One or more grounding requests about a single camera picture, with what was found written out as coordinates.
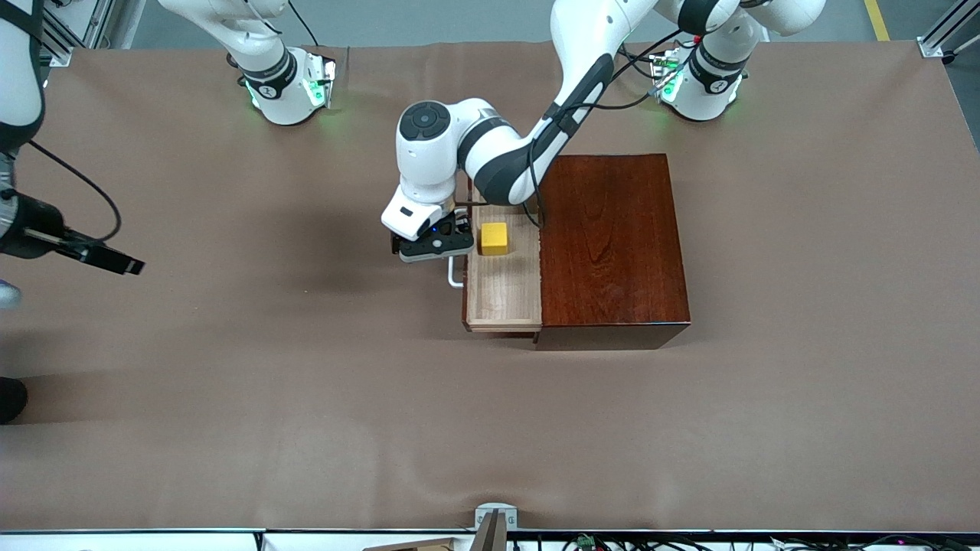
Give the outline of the brown table cloth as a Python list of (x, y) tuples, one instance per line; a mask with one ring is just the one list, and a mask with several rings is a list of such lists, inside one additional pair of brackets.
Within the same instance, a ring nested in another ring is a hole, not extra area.
[(398, 116), (519, 129), (546, 43), (333, 51), (334, 107), (256, 114), (216, 50), (81, 51), (38, 141), (111, 194), (113, 275), (0, 260), (0, 529), (980, 531), (980, 154), (910, 42), (764, 43), (731, 111), (595, 112), (568, 154), (664, 152), (693, 318), (651, 351), (461, 325), (389, 252)]

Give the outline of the brown cardboard piece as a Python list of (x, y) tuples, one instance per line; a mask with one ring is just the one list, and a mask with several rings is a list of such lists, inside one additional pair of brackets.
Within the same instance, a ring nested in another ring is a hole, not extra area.
[(454, 537), (445, 537), (437, 538), (437, 540), (396, 542), (365, 547), (363, 551), (456, 551), (455, 541)]

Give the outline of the grey metal bracket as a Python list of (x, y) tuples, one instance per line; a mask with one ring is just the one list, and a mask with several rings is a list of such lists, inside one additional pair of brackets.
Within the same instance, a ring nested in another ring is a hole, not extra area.
[(469, 551), (512, 551), (511, 531), (518, 529), (518, 509), (504, 503), (486, 503), (475, 510), (475, 537)]

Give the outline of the black round object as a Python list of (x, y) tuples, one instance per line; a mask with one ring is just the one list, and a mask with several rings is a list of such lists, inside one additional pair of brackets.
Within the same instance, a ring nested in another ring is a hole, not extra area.
[(28, 404), (28, 388), (18, 379), (0, 377), (0, 425), (17, 419)]

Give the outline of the light wood drawer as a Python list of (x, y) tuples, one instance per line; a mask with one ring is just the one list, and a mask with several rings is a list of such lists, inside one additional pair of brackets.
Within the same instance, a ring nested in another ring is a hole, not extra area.
[(504, 224), (508, 251), (487, 256), (480, 246), (465, 256), (452, 256), (448, 282), (462, 293), (463, 327), (473, 334), (536, 334), (541, 329), (539, 229), (522, 206), (487, 205), (472, 187), (459, 209), (468, 209), (475, 241), (487, 224)]

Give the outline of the dark brown wooden cabinet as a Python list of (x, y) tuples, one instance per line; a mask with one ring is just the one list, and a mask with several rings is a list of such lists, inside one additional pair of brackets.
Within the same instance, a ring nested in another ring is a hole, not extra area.
[(690, 327), (665, 154), (563, 155), (541, 192), (538, 350), (655, 350)]

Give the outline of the aluminium frame post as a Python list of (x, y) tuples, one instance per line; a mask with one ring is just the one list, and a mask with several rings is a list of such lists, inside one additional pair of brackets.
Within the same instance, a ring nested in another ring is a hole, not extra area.
[(118, 0), (44, 0), (41, 59), (65, 67), (77, 48), (111, 46), (109, 24)]
[(916, 42), (923, 58), (942, 58), (944, 64), (951, 63), (959, 52), (980, 41), (980, 34), (969, 39), (959, 47), (946, 51), (944, 44), (960, 32), (976, 15), (980, 15), (980, 0), (955, 0), (951, 7), (928, 28)]

